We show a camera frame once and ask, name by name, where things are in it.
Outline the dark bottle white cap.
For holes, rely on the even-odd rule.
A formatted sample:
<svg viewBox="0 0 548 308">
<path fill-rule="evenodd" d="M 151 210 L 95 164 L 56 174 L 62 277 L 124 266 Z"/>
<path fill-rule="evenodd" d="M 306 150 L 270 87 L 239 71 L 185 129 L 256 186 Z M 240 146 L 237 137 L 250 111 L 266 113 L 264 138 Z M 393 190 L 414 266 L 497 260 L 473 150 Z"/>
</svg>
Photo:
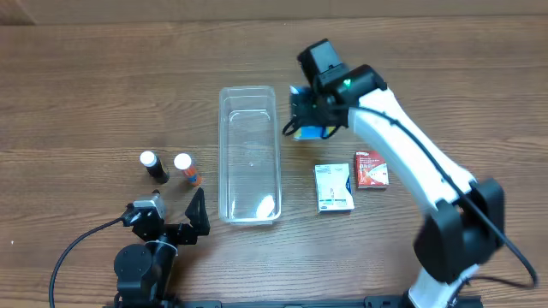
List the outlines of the dark bottle white cap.
<svg viewBox="0 0 548 308">
<path fill-rule="evenodd" d="M 170 176 L 158 156 L 152 151 L 143 151 L 140 162 L 145 166 L 148 174 L 159 184 L 168 182 Z"/>
</svg>

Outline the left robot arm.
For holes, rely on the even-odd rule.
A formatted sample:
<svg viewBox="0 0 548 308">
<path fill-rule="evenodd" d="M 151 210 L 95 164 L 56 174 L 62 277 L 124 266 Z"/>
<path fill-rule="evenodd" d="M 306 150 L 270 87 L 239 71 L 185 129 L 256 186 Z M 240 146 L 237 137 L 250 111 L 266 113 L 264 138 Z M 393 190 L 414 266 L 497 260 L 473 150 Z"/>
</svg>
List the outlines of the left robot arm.
<svg viewBox="0 0 548 308">
<path fill-rule="evenodd" d="M 158 190 L 128 204 L 122 224 L 143 240 L 122 248 L 116 255 L 116 307 L 181 307 L 182 302 L 166 293 L 179 246 L 197 243 L 210 233 L 205 193 L 198 189 L 188 205 L 188 223 L 169 224 Z"/>
</svg>

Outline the red medicine box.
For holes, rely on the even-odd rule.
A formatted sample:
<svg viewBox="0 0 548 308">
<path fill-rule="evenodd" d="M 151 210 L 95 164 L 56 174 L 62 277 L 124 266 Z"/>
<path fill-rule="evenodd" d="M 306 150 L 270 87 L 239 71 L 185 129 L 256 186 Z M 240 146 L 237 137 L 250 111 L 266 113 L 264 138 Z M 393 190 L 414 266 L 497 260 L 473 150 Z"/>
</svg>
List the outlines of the red medicine box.
<svg viewBox="0 0 548 308">
<path fill-rule="evenodd" d="M 354 154 L 354 170 L 360 189 L 384 189 L 390 184 L 387 164 L 377 151 L 357 151 Z"/>
</svg>

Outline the clear plastic container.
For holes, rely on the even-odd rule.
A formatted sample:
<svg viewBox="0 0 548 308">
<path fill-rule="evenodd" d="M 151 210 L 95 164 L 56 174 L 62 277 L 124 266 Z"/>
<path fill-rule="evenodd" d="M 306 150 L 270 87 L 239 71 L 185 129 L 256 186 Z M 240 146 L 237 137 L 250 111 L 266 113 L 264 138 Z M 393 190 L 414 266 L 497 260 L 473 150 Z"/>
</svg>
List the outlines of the clear plastic container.
<svg viewBox="0 0 548 308">
<path fill-rule="evenodd" d="M 281 215 L 281 153 L 276 95 L 270 86 L 219 93 L 219 218 L 271 224 Z"/>
</svg>

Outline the white medicine box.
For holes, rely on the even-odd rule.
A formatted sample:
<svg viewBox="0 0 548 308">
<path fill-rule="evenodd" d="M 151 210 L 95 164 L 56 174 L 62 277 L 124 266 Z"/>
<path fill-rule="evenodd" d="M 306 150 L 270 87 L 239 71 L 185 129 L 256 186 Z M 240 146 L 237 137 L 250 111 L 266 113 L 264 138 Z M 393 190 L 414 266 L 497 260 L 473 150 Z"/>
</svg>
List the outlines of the white medicine box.
<svg viewBox="0 0 548 308">
<path fill-rule="evenodd" d="M 350 170 L 347 163 L 314 167 L 318 213 L 354 210 Z"/>
</svg>

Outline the blue yellow cough drops box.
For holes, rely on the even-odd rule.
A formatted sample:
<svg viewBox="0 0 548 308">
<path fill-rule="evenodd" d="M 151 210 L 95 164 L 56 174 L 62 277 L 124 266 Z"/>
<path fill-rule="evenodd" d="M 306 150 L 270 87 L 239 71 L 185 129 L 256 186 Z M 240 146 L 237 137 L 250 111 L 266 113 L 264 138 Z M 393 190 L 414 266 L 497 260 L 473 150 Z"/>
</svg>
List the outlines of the blue yellow cough drops box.
<svg viewBox="0 0 548 308">
<path fill-rule="evenodd" d="M 313 107 L 315 95 L 307 86 L 290 86 L 289 105 L 291 119 L 283 128 L 285 136 L 296 141 L 328 139 L 338 127 L 321 127 L 307 118 L 307 108 Z"/>
</svg>

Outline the orange Redoxon tube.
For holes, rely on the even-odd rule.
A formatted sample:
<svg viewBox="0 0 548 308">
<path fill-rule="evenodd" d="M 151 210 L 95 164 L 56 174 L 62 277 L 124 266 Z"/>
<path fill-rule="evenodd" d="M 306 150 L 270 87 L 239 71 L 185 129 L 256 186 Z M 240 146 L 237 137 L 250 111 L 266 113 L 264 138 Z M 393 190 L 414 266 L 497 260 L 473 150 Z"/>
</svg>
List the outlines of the orange Redoxon tube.
<svg viewBox="0 0 548 308">
<path fill-rule="evenodd" d="M 186 177 L 187 181 L 197 187 L 201 183 L 201 177 L 194 165 L 193 159 L 187 153 L 179 153 L 174 157 L 174 166 L 180 170 Z"/>
</svg>

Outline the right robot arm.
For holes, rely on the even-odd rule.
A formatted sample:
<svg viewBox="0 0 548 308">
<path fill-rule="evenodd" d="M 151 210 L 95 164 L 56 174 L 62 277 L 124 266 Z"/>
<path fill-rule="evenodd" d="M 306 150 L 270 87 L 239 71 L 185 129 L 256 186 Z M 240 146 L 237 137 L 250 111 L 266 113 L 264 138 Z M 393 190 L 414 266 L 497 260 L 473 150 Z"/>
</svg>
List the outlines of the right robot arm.
<svg viewBox="0 0 548 308">
<path fill-rule="evenodd" d="M 480 265 L 503 246 L 504 191 L 474 176 L 441 152 L 406 115 L 395 94 L 370 66 L 350 69 L 328 39 L 297 60 L 309 85 L 291 92 L 293 117 L 283 132 L 321 127 L 328 139 L 346 127 L 387 162 L 412 193 L 425 221 L 414 240 L 421 264 L 403 296 L 368 297 L 366 307 L 480 307 L 459 292 Z"/>
</svg>

